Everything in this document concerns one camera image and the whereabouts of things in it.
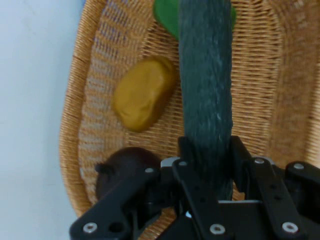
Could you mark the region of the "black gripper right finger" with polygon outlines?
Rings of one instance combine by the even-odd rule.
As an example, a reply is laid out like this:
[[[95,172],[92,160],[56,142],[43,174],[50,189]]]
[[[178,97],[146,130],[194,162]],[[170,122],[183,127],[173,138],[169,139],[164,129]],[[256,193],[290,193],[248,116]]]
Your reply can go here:
[[[318,240],[320,169],[294,161],[284,169],[250,155],[238,136],[229,148],[233,180],[245,200],[220,201],[225,232],[220,240]]]

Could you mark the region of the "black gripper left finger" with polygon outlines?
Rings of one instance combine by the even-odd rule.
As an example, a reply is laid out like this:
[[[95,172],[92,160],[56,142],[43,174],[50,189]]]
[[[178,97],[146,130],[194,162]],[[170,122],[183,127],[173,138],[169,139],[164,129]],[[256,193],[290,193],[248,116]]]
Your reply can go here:
[[[161,240],[216,240],[218,201],[192,169],[192,148],[178,140],[181,153],[169,167],[139,168],[106,193],[70,227],[72,240],[136,240],[161,215],[174,208],[175,220]]]

